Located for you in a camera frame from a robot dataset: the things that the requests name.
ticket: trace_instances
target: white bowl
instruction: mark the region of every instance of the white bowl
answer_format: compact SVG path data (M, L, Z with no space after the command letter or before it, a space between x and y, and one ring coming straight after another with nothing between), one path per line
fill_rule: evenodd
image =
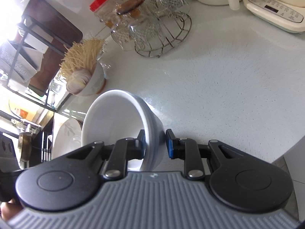
M164 156L165 133L160 119L137 95L122 90L110 90L101 94L90 106L83 123L81 145L104 141L115 144L119 139L136 138L145 131L145 155L143 160L130 160L131 171L151 171Z
M96 62L96 68L92 74L91 79L87 83L86 87L77 94L77 96L90 96L99 94L106 84L104 77L104 70L99 62Z

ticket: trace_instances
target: wire rack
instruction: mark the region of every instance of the wire rack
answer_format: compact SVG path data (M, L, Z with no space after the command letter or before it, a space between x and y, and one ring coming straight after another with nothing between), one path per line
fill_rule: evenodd
M192 28L190 16L180 11L172 13L170 17L160 17L158 20L165 35L165 41L162 42L161 47L155 49L150 45L146 45L144 49L135 46L135 51L141 56L159 58L161 54L167 53L181 44Z

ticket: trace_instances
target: onion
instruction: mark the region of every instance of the onion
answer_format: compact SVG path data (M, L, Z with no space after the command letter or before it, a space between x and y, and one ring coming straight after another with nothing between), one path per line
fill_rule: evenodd
M78 69L74 71L67 79L67 91L74 95L78 94L86 87L91 76L91 73L87 69Z

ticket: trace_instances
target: kitchen counter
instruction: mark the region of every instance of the kitchen counter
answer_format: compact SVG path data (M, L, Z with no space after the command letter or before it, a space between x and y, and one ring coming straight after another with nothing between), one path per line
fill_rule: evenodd
M176 136L218 139L273 162L305 135L305 35L270 25L242 3L238 11L190 5L190 34L160 58L123 52L110 39L106 89L142 97ZM83 120L96 97L72 96L61 112ZM158 170L182 168L164 157Z

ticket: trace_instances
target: person's hand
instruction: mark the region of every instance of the person's hand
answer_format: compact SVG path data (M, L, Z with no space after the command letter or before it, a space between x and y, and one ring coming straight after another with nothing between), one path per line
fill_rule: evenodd
M3 220L8 221L21 210L22 206L20 204L15 204L13 200L9 202L3 202L1 204L1 217Z

